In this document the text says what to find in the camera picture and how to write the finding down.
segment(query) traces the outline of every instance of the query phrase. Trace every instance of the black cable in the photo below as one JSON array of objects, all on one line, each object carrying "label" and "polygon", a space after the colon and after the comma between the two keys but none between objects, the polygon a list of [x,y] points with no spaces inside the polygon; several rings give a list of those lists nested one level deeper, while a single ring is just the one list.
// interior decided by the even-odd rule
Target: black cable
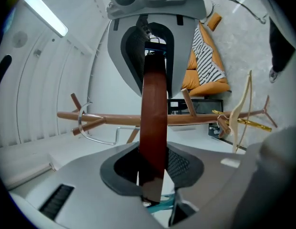
[{"label": "black cable", "polygon": [[244,4],[238,2],[237,0],[230,0],[230,1],[233,1],[235,3],[238,3],[240,4],[242,7],[246,8],[247,11],[249,11],[251,13],[251,15],[256,19],[258,20],[261,24],[265,24],[266,23],[266,17],[267,17],[267,14],[265,16],[263,16],[262,18],[259,18],[258,16],[256,16],[248,7],[246,7]]}]

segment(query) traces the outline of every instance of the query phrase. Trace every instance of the black and white striped blanket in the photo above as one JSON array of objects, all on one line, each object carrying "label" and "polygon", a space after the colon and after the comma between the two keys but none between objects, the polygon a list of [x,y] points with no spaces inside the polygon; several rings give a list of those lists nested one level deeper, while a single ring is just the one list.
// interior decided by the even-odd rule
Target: black and white striped blanket
[{"label": "black and white striped blanket", "polygon": [[194,32],[192,48],[196,57],[196,70],[199,75],[200,85],[215,82],[225,77],[225,73],[212,61],[213,49],[203,41],[199,25]]}]

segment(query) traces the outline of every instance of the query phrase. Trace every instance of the ceiling light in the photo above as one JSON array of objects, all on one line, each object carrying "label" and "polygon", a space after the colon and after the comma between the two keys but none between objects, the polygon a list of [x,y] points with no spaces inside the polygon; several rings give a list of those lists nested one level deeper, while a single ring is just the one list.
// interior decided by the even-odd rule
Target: ceiling light
[{"label": "ceiling light", "polygon": [[60,37],[68,32],[68,28],[58,19],[57,16],[46,6],[42,0],[24,0],[29,7],[53,29]]}]

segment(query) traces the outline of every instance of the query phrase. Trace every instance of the black vent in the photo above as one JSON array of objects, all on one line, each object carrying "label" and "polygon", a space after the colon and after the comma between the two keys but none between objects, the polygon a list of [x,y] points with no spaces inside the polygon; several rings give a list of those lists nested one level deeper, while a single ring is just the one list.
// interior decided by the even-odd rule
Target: black vent
[{"label": "black vent", "polygon": [[60,185],[46,201],[46,203],[41,207],[40,212],[49,219],[54,220],[73,189],[73,187],[67,185]]}]

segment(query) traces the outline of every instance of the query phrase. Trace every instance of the orange pillow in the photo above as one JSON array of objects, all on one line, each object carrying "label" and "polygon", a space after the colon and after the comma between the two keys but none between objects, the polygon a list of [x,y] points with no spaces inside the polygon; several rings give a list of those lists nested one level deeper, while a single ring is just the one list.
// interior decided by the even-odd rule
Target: orange pillow
[{"label": "orange pillow", "polygon": [[194,70],[186,70],[186,74],[183,80],[182,89],[194,89],[198,87],[199,84],[199,76],[197,74],[197,71]]},{"label": "orange pillow", "polygon": [[191,49],[187,69],[188,70],[196,70],[196,68],[197,68],[197,62],[196,62],[195,53],[194,53],[193,49]]}]

